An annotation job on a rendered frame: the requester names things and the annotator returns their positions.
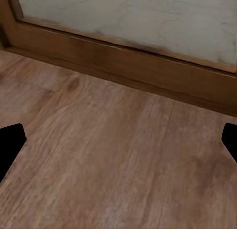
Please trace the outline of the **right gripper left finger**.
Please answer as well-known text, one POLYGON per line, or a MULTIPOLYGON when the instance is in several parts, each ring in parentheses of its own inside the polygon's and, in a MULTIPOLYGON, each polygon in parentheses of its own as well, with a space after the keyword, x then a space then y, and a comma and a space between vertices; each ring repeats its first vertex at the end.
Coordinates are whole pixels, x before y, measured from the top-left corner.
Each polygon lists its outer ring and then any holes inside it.
POLYGON ((0 182, 26 141, 21 123, 0 129, 0 182))

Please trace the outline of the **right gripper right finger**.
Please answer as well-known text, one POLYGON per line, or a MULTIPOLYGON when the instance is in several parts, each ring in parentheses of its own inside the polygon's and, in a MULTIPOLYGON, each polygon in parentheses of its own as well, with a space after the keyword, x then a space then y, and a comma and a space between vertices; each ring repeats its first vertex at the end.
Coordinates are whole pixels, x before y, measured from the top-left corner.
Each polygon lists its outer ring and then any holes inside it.
POLYGON ((226 123, 222 132, 221 140, 237 162, 237 125, 226 123))

